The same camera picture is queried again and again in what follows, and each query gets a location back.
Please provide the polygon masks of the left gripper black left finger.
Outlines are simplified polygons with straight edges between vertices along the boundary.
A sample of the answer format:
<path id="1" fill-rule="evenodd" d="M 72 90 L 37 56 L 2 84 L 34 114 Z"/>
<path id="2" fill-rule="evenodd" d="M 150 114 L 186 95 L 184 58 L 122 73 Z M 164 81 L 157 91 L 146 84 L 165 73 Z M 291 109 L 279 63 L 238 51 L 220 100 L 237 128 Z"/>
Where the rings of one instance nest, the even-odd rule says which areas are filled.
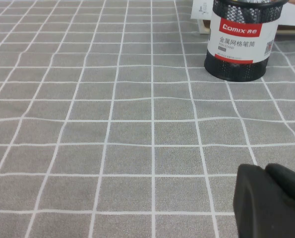
<path id="1" fill-rule="evenodd" d="M 238 167 L 234 214 L 240 238 L 295 238 L 295 202 L 260 166 Z"/>

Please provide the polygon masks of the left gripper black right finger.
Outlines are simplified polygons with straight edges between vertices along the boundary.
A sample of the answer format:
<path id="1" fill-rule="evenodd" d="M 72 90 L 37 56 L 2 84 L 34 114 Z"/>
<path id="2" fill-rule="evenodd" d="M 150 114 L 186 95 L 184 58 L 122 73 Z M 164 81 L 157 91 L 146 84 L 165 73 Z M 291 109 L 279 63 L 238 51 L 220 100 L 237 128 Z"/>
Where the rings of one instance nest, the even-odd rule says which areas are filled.
<path id="1" fill-rule="evenodd" d="M 283 192 L 295 202 L 295 172 L 276 163 L 268 164 L 265 171 Z"/>

